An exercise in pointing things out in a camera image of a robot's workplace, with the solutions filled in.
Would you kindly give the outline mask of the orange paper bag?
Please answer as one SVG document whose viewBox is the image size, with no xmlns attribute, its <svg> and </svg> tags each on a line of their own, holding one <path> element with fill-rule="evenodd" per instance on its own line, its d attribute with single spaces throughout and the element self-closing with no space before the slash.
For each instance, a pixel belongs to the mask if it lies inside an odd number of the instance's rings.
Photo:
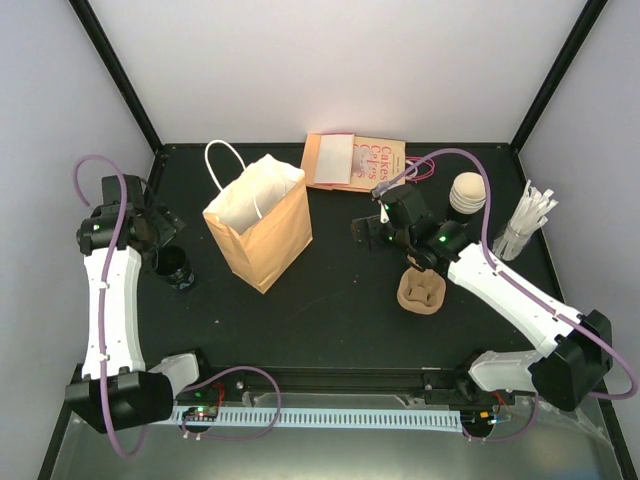
<svg viewBox="0 0 640 480">
<path fill-rule="evenodd" d="M 214 145 L 231 150 L 242 167 L 227 186 L 209 160 Z M 206 225 L 231 271 L 264 294 L 313 239 L 305 172 L 270 154 L 247 165 L 218 139 L 206 145 L 204 164 L 219 190 L 203 210 Z"/>
</svg>

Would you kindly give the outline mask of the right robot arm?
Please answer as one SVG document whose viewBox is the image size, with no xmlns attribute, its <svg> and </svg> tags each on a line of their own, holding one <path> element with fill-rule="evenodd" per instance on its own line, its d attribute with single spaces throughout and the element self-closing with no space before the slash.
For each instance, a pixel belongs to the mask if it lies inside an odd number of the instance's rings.
<svg viewBox="0 0 640 480">
<path fill-rule="evenodd" d="M 396 246 L 407 258 L 398 303 L 431 315 L 440 308 L 446 282 L 464 288 L 508 320 L 531 344 L 529 351 L 471 355 L 454 379 L 457 396 L 476 403 L 490 391 L 541 395 L 556 408 L 573 411 L 612 367 L 610 320 L 597 310 L 583 314 L 526 281 L 485 253 L 464 227 L 437 222 L 411 185 L 376 187 L 377 215 L 351 224 L 357 244 L 371 250 Z"/>
</svg>

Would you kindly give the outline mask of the black paper cup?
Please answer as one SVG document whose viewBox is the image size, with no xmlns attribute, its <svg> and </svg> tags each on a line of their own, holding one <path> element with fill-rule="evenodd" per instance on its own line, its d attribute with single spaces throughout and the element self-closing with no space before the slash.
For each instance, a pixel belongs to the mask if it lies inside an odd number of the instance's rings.
<svg viewBox="0 0 640 480">
<path fill-rule="evenodd" d="M 177 291 L 187 291 L 195 284 L 190 260 L 185 250 L 176 245 L 165 246 L 158 252 L 154 273 Z"/>
</svg>

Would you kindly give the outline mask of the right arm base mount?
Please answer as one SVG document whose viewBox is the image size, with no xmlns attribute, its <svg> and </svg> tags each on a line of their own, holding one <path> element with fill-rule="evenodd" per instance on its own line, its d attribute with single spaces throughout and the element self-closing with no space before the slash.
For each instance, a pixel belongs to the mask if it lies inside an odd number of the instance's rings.
<svg viewBox="0 0 640 480">
<path fill-rule="evenodd" d="M 421 379 L 422 385 L 410 396 L 421 398 L 427 404 L 478 408 L 515 404 L 513 393 L 504 390 L 482 390 L 466 371 L 426 370 L 422 373 Z"/>
</svg>

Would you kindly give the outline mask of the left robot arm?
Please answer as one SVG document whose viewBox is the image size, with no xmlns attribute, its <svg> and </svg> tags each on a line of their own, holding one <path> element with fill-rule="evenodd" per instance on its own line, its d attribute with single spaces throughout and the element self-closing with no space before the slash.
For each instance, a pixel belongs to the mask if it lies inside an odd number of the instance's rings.
<svg viewBox="0 0 640 480">
<path fill-rule="evenodd" d="M 202 399 L 215 384 L 197 348 L 171 354 L 154 367 L 143 358 L 137 302 L 141 272 L 152 272 L 178 292 L 195 284 L 186 252 L 172 242 L 183 222 L 147 198 L 144 186 L 134 175 L 103 178 L 103 203 L 76 233 L 89 282 L 89 337 L 65 402 L 101 434 L 166 420 L 182 390 Z"/>
</svg>

